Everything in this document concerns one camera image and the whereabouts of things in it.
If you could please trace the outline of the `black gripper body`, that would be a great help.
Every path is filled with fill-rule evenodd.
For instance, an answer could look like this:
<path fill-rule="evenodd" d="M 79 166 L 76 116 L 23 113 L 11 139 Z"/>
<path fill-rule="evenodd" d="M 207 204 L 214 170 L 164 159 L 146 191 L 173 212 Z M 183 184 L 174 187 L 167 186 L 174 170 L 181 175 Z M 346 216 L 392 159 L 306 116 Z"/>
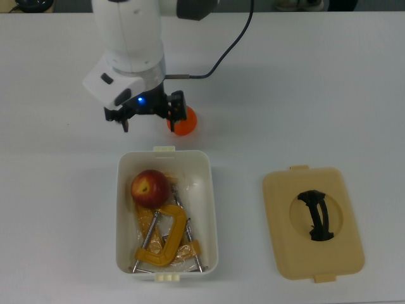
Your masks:
<path fill-rule="evenodd" d="M 126 102 L 126 109 L 128 110 L 127 118 L 135 115 L 157 115 L 161 118 L 168 118 L 168 100 L 164 83 L 131 98 Z"/>

